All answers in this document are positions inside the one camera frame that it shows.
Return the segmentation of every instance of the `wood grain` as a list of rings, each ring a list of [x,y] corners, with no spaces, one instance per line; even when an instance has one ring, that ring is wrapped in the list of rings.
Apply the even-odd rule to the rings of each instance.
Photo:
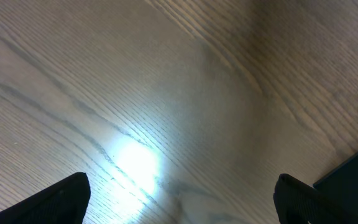
[[[82,171],[85,223],[277,223],[356,150],[358,2],[0,1],[0,210]]]

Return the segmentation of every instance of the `black object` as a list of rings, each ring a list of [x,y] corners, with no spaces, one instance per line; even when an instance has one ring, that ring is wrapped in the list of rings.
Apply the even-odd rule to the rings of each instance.
[[[86,174],[77,172],[1,211],[0,223],[82,223],[90,197]]]
[[[288,174],[278,178],[273,199],[281,224],[358,224],[357,212],[347,212]]]
[[[358,212],[358,153],[313,184],[328,199]]]

